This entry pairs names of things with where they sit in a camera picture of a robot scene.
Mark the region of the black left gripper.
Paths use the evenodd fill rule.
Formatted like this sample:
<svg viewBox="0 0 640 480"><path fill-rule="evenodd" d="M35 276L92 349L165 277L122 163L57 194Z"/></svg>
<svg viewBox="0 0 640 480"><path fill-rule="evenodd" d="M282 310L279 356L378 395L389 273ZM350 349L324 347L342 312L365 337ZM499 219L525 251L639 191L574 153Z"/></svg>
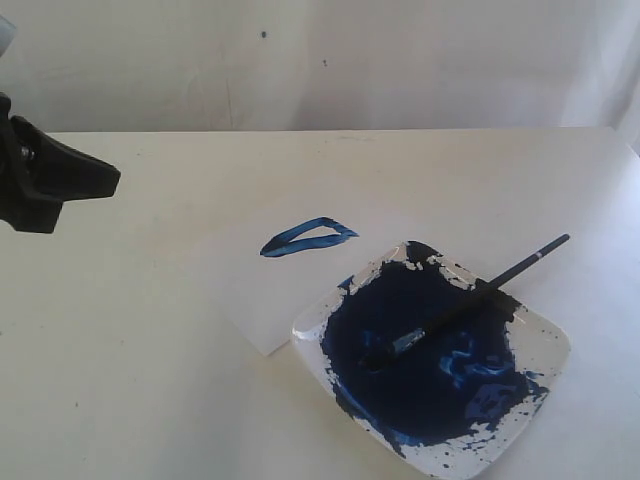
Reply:
<svg viewBox="0 0 640 480"><path fill-rule="evenodd" d="M11 100L1 93L2 221L18 232L51 234L62 201L115 194L121 177L116 167L53 139L23 117L10 120L10 109ZM35 189L45 195L23 191L22 160Z"/></svg>

